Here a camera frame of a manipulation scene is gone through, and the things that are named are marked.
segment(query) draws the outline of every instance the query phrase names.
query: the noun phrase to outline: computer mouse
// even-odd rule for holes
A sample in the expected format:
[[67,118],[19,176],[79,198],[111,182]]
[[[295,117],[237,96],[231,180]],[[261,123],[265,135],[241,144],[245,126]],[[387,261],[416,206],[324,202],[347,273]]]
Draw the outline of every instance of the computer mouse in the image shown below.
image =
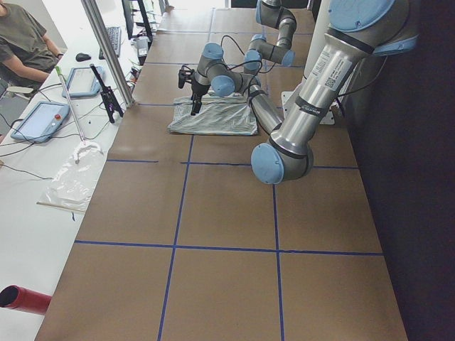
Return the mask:
[[88,55],[87,53],[78,53],[76,55],[76,60],[78,62],[83,62],[84,60],[89,60],[89,59],[92,59],[92,57],[90,55]]

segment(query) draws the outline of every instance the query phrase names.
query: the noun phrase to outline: brown t-shirt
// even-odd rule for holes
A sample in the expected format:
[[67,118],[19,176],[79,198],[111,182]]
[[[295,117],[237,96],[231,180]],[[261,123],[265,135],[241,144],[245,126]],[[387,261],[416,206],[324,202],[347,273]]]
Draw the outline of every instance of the brown t-shirt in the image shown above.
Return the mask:
[[19,5],[3,6],[8,13],[0,17],[0,77],[15,85],[37,88],[40,83],[17,76],[3,65],[3,61],[16,55],[25,66],[50,72],[58,59],[43,40],[46,29]]

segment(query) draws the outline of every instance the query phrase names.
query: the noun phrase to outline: red cup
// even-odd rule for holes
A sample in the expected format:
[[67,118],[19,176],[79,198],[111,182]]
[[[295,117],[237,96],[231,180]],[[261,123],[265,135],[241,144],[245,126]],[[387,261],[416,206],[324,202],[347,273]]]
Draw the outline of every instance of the red cup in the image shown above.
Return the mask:
[[0,293],[0,307],[44,315],[51,298],[20,286],[9,286]]

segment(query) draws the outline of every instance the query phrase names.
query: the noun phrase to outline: folded cloth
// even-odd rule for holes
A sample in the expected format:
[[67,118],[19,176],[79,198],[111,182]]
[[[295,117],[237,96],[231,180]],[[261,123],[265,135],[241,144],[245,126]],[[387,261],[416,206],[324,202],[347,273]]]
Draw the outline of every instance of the folded cloth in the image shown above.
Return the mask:
[[198,135],[257,135],[256,117],[244,97],[202,98],[200,112],[191,116],[190,97],[176,98],[168,132]]

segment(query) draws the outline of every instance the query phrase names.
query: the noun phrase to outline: keyboard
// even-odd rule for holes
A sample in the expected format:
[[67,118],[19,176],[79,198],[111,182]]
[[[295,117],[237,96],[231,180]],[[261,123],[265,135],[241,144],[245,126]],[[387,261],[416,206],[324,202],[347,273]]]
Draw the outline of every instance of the keyboard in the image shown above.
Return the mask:
[[[120,37],[122,35],[122,29],[120,26],[110,26],[106,27],[107,36],[111,41],[112,47],[114,48],[115,55],[118,57],[120,55],[120,46],[122,46],[122,41]],[[100,54],[98,55],[99,59],[105,59],[104,53],[100,48]]]

